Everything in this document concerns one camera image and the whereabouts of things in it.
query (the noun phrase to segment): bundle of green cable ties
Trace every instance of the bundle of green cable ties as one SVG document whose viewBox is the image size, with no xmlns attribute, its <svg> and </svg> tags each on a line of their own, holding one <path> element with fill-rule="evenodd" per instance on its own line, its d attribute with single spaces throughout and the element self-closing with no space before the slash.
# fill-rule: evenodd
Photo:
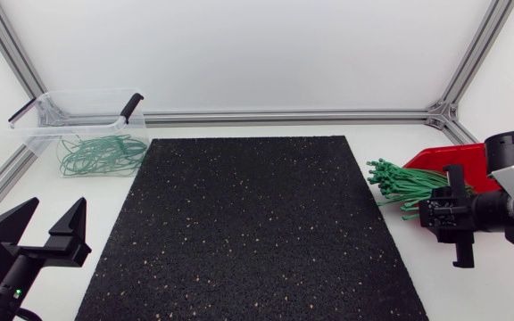
<svg viewBox="0 0 514 321">
<path fill-rule="evenodd" d="M 59 156 L 61 147 L 66 155 Z M 71 142 L 61 139 L 57 147 L 60 171 L 66 177 L 81 175 L 134 174 L 145 157 L 147 144 L 131 135 L 104 136 Z"/>
<path fill-rule="evenodd" d="M 376 169 L 370 170 L 372 177 L 368 178 L 369 183 L 378 184 L 387 202 L 378 202 L 378 206 L 395 202 L 404 202 L 400 209 L 404 211 L 418 210 L 416 206 L 419 201 L 431 197 L 432 189 L 448 186 L 447 176 L 438 171 L 429 169 L 405 169 L 394 165 L 391 162 L 380 159 L 369 161 L 368 165 Z M 469 194 L 473 193 L 473 186 L 466 185 Z M 419 214 L 403 216 L 403 219 L 418 218 Z"/>
</svg>

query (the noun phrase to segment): clear plastic bin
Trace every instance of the clear plastic bin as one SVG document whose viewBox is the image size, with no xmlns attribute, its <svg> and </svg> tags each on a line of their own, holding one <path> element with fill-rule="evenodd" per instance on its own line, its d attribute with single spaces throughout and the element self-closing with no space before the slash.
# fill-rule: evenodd
<svg viewBox="0 0 514 321">
<path fill-rule="evenodd" d="M 49 92 L 10 119 L 11 131 L 62 177 L 134 176 L 150 144 L 133 89 Z"/>
</svg>

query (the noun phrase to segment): plastic bin handle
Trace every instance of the plastic bin handle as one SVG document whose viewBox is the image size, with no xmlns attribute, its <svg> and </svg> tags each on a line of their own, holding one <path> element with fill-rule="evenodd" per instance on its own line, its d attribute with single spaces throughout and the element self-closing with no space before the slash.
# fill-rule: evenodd
<svg viewBox="0 0 514 321">
<path fill-rule="evenodd" d="M 144 99 L 144 97 L 141 94 L 135 93 L 132 95 L 132 97 L 130 97 L 130 100 L 128 101 L 126 106 L 124 106 L 124 109 L 122 110 L 120 115 L 122 117 L 126 118 L 127 124 L 129 123 L 130 115 L 132 115 L 132 112 L 134 112 L 134 110 L 136 109 L 136 106 L 138 106 L 138 103 L 140 103 L 140 101 L 143 99 Z"/>
<path fill-rule="evenodd" d="M 14 123 L 15 119 L 20 117 L 23 114 L 23 112 L 27 111 L 29 109 L 29 107 L 31 106 L 31 104 L 33 102 L 35 102 L 36 99 L 37 99 L 36 97 L 31 99 L 28 103 L 26 103 L 23 107 L 21 107 L 21 109 L 19 109 L 17 112 L 15 112 L 13 114 L 13 116 L 11 116 L 9 118 L 9 120 L 7 120 L 7 121 L 9 121 L 10 123 Z"/>
</svg>

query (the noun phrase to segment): black rubber mat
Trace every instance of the black rubber mat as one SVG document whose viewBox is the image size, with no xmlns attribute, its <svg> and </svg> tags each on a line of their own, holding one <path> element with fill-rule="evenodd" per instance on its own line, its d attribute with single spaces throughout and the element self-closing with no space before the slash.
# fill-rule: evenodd
<svg viewBox="0 0 514 321">
<path fill-rule="evenodd" d="M 78 319 L 427 317 L 331 136 L 154 140 Z"/>
</svg>

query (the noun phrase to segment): white table surface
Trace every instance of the white table surface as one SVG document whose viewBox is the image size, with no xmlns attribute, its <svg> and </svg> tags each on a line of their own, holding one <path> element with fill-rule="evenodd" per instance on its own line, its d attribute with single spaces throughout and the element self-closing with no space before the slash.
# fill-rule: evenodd
<svg viewBox="0 0 514 321">
<path fill-rule="evenodd" d="M 403 165 L 428 147 L 450 145 L 440 132 L 422 125 L 333 125 L 242 128 L 152 128 L 151 138 L 346 136 L 362 173 L 366 161 L 384 158 Z M 44 320 L 73 320 L 133 178 L 59 178 L 42 157 L 26 172 L 0 204 L 0 214 L 31 197 L 39 206 L 20 244 L 43 245 L 48 229 L 81 196 L 87 198 L 87 243 L 92 248 L 84 267 L 45 267 L 22 307 Z M 375 198 L 383 200 L 375 186 Z M 398 206 L 381 208 L 385 222 L 410 272 L 430 320 L 514 319 L 514 246 L 503 234 L 476 233 L 474 269 L 452 266 L 455 247 L 440 244 L 419 227 L 403 221 Z M 121 316 L 121 319 L 132 319 Z"/>
</svg>

